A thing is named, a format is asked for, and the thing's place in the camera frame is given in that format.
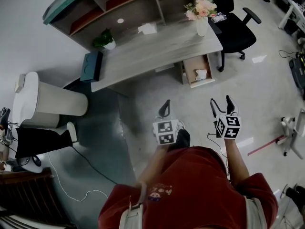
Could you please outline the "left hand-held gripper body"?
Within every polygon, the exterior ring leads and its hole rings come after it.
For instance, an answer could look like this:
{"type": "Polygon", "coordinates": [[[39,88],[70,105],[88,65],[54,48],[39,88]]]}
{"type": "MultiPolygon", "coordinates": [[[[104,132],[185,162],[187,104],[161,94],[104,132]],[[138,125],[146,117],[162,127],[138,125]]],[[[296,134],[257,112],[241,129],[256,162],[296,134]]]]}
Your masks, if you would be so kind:
{"type": "Polygon", "coordinates": [[[173,144],[177,140],[181,121],[157,116],[152,124],[152,132],[158,145],[173,144]]]}

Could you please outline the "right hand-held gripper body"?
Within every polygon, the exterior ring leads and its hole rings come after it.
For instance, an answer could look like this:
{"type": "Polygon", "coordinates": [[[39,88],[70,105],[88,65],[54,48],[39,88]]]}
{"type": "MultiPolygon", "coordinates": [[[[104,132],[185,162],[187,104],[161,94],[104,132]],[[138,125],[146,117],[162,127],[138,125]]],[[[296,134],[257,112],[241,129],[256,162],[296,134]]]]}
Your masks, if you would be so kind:
{"type": "Polygon", "coordinates": [[[242,128],[241,117],[238,113],[213,114],[216,137],[222,139],[236,139],[242,128]]]}

